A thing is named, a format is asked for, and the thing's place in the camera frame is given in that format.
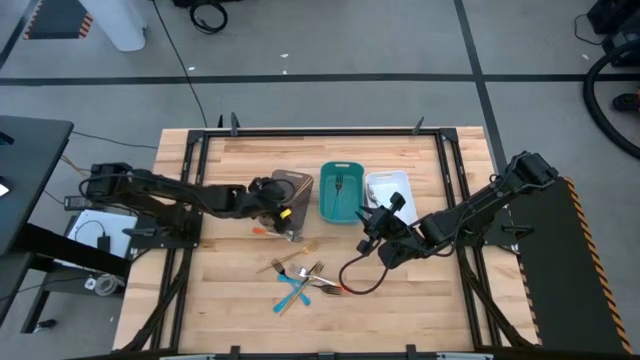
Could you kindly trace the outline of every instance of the teal bin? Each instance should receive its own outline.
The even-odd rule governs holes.
[[[336,180],[342,174],[342,188],[336,190]],[[332,224],[355,224],[360,222],[356,212],[361,213],[364,204],[364,168],[355,162],[332,161],[320,170],[320,215]]]

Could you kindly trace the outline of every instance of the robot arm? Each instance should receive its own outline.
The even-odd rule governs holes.
[[[269,218],[276,231],[289,225],[290,210],[283,206],[290,182],[255,178],[243,185],[198,186],[155,175],[148,170],[132,169],[124,163],[96,164],[91,177],[80,183],[80,192],[89,200],[122,204],[156,219],[159,225],[180,229],[188,217],[186,205],[218,218]],[[167,204],[155,197],[174,200]]]
[[[448,246],[475,245],[498,210],[520,195],[543,191],[557,176],[558,171],[539,154],[525,151],[513,157],[504,174],[466,201],[410,225],[394,215],[405,202],[396,193],[390,209],[364,209],[371,214],[369,219],[361,218],[369,239],[360,242],[358,251],[368,254],[381,240],[387,240],[379,247],[378,255],[386,267],[394,269],[411,259],[428,258]]]

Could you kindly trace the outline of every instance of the cable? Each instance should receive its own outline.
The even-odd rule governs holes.
[[[584,80],[582,87],[582,97],[584,98],[585,105],[589,111],[589,115],[600,128],[600,130],[618,146],[622,151],[627,154],[640,159],[640,147],[627,140],[616,128],[611,124],[606,115],[602,112],[600,105],[598,105],[598,99],[595,94],[595,81],[602,69],[607,66],[612,60],[620,57],[622,54],[633,49],[640,49],[640,39],[630,41],[624,45],[620,45],[617,48],[611,50],[600,60],[596,61],[591,67]]]
[[[64,161],[67,165],[71,166],[71,168],[73,168],[73,170],[75,170],[78,174],[80,174],[80,176],[82,176],[82,177],[87,177],[88,176],[86,174],[86,172],[87,172],[86,169],[81,169],[81,168],[77,167],[76,164],[74,164],[73,161],[71,161],[68,157],[62,155],[60,157],[60,160]]]
[[[387,264],[384,265],[384,271],[382,272],[382,276],[380,276],[380,279],[378,279],[378,281],[370,288],[368,288],[367,290],[353,290],[352,288],[348,287],[345,283],[344,280],[342,279],[342,275],[344,274],[344,271],[347,270],[347,268],[353,264],[356,263],[364,258],[366,258],[367,256],[369,256],[373,250],[377,249],[378,246],[380,246],[380,243],[382,242],[382,240],[377,239],[376,243],[374,245],[371,246],[371,250],[367,253],[364,253],[360,256],[358,256],[355,259],[349,260],[346,264],[344,264],[341,268],[340,268],[340,272],[338,273],[338,281],[340,282],[340,286],[342,286],[343,289],[347,290],[348,292],[355,294],[355,295],[367,295],[369,293],[374,292],[378,287],[380,287],[380,285],[382,285],[382,282],[384,281],[384,279],[387,277],[387,273],[389,272],[389,266]],[[391,255],[391,258],[389,258],[389,263],[391,263],[391,261],[393,261],[393,258],[396,256],[396,253],[394,252]]]
[[[58,204],[64,206],[64,203],[60,200],[58,200],[55,196],[49,194],[49,192],[47,190],[42,190],[42,192],[44,192],[45,194],[47,194],[51,199],[53,199],[53,201],[57,202]]]
[[[42,283],[42,284],[40,284],[40,285],[31,286],[31,287],[28,287],[28,288],[26,288],[26,289],[18,290],[18,292],[16,292],[16,295],[17,295],[17,294],[20,294],[21,292],[27,291],[27,290],[31,290],[31,289],[35,289],[35,288],[39,288],[39,287],[41,287],[41,286],[47,286],[47,285],[52,284],[52,283],[55,283],[55,282],[65,282],[65,281],[83,280],[83,279],[86,279],[86,278],[87,278],[87,277],[86,277],[86,276],[84,276],[84,277],[80,277],[80,278],[72,278],[72,279],[51,280],[51,281],[47,281],[46,283]],[[5,301],[5,300],[7,300],[8,298],[10,298],[10,297],[12,297],[12,296],[14,296],[14,295],[8,295],[8,296],[5,296],[5,297],[2,297],[2,298],[0,298],[0,302]]]
[[[511,246],[508,246],[508,245],[498,245],[498,248],[500,248],[500,249],[502,249],[502,250],[504,250],[504,251],[510,252],[510,253],[512,253],[512,254],[514,254],[514,255],[516,255],[516,256],[520,256],[520,253],[519,253],[519,252],[517,252],[517,251],[515,251]]]
[[[85,134],[85,133],[81,133],[78,131],[72,131],[73,134],[76,135],[80,135],[80,136],[85,136],[88,138],[92,138],[92,139],[98,139],[98,140],[103,140],[103,141],[108,141],[110,143],[114,143],[114,144],[118,144],[118,145],[122,145],[122,146],[129,146],[129,147],[135,147],[135,148],[145,148],[145,149],[154,149],[154,150],[158,150],[157,147],[155,146],[150,146],[150,145],[136,145],[136,144],[127,144],[127,143],[123,143],[120,141],[116,141],[116,140],[111,140],[111,139],[107,139],[107,138],[103,138],[100,136],[96,136],[96,135],[89,135],[89,134]]]
[[[591,41],[591,40],[589,40],[589,39],[585,39],[585,38],[583,38],[583,37],[580,37],[580,35],[578,35],[578,19],[579,19],[579,18],[581,18],[581,17],[583,17],[583,16],[587,16],[587,14],[585,13],[585,14],[582,14],[582,15],[578,15],[578,16],[576,16],[576,17],[573,19],[573,35],[575,35],[575,37],[576,37],[578,40],[584,41],[584,42],[586,42],[587,44],[596,45],[596,46],[597,46],[597,45],[602,45],[602,44],[604,44],[604,42],[605,42],[605,41],[607,41],[607,40],[609,39],[609,35],[607,35],[607,36],[606,36],[604,39],[602,39],[602,41],[600,41],[600,42],[594,42],[594,41]]]
[[[91,224],[91,223],[96,223],[98,225],[100,225],[100,227],[102,228],[102,236],[107,236],[107,230],[104,229],[104,225],[102,225],[102,223],[98,220],[89,220],[85,223],[83,223],[82,225],[80,225],[78,227],[78,229],[76,229],[76,233],[73,234],[73,240],[78,241],[78,233],[80,232],[80,229],[82,229],[85,225],[87,224]]]
[[[198,103],[198,108],[200,109],[200,115],[202,115],[202,121],[204,122],[204,127],[208,128],[209,124],[207,123],[207,117],[204,115],[204,110],[202,109],[202,104],[200,103],[200,99],[198,98],[198,94],[196,94],[196,91],[193,88],[193,84],[191,83],[191,78],[189,77],[189,74],[187,73],[187,68],[184,66],[184,62],[182,61],[182,57],[180,57],[180,53],[178,52],[178,49],[176,49],[176,45],[173,43],[173,40],[171,39],[171,35],[169,35],[169,30],[167,30],[167,26],[164,24],[164,20],[162,19],[162,15],[160,15],[160,10],[158,10],[158,5],[156,5],[156,0],[151,0],[151,2],[153,3],[153,7],[156,9],[156,13],[158,14],[158,18],[160,19],[160,24],[162,24],[162,28],[164,29],[164,32],[167,34],[167,38],[169,39],[169,43],[171,44],[171,47],[173,48],[173,51],[176,53],[176,57],[178,58],[178,61],[180,62],[180,66],[182,67],[182,72],[184,72],[184,76],[187,79],[187,84],[189,84],[189,88],[191,89],[191,92],[193,93],[193,97],[196,99],[196,103]]]
[[[222,24],[220,26],[218,27],[209,26],[209,24],[207,24],[206,21],[196,16],[196,10],[200,6],[206,6],[206,5],[213,6],[216,10],[218,10],[222,14]],[[227,27],[227,22],[229,21],[229,15],[227,14],[227,11],[224,9],[224,7],[222,7],[222,5],[220,5],[220,3],[214,0],[196,1],[193,5],[191,5],[191,9],[189,9],[189,17],[191,18],[191,22],[193,23],[193,26],[195,26],[196,29],[201,33],[207,34],[207,35],[212,35],[220,32],[222,29]]]

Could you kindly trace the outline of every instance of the orange and black striped edge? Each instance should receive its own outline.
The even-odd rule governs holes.
[[[540,338],[540,328],[538,327],[538,323],[536,321],[536,313],[533,310],[533,300],[531,300],[531,291],[529,290],[529,285],[527,285],[527,276],[524,274],[524,265],[522,265],[522,261],[520,261],[520,256],[518,256],[518,263],[520,263],[520,275],[522,276],[522,284],[524,285],[524,293],[527,296],[527,303],[529,303],[529,311],[531,312],[533,329],[536,331],[536,336],[538,337],[538,344],[542,345],[542,338]]]
[[[604,267],[600,262],[600,256],[598,256],[598,250],[596,249],[596,245],[593,242],[593,238],[591,237],[591,230],[589,229],[589,225],[587,224],[587,219],[584,215],[584,210],[580,205],[580,199],[578,198],[578,193],[576,192],[575,183],[573,182],[573,180],[567,177],[565,177],[564,180],[567,183],[569,191],[571,192],[571,198],[573,199],[573,206],[576,208],[576,214],[580,219],[582,232],[584,233],[584,238],[587,241],[587,247],[589,248],[589,252],[591,252],[591,259],[593,260],[593,265],[596,269],[596,272],[598,273],[600,284],[602,285],[602,292],[604,293],[604,296],[607,298],[609,310],[611,310],[611,317],[618,330],[620,341],[622,342],[622,348],[624,348],[626,352],[631,354],[632,353],[631,344],[629,343],[629,338],[627,337],[627,333],[624,330],[624,324],[622,323],[622,319],[620,318],[620,312],[618,311],[616,302],[613,299],[613,293],[611,292],[611,288],[609,287],[609,281],[607,280],[607,275],[604,271]]]
[[[42,6],[42,0],[38,1],[38,4],[33,9],[33,13],[31,15],[31,20],[29,20],[29,24],[24,31],[23,39],[29,40],[29,31],[31,31],[31,27],[33,26],[33,22],[36,21],[36,17],[38,17],[38,13],[40,12],[40,7]]]
[[[93,24],[93,17],[91,14],[87,13],[84,16],[84,20],[82,21],[82,26],[80,26],[80,35],[78,36],[80,39],[84,39],[89,34],[89,29],[91,29],[91,24]]]

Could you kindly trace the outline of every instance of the white tray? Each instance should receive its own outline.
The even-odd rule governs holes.
[[[367,195],[367,187],[371,189],[378,200],[375,204]],[[404,197],[406,204],[402,210],[396,212],[396,216],[404,221],[407,225],[418,220],[416,205],[413,202],[411,194],[411,186],[409,185],[409,176],[404,171],[386,171],[380,173],[371,173],[365,178],[365,199],[367,206],[378,207],[380,205],[391,207],[391,195],[399,192]]]

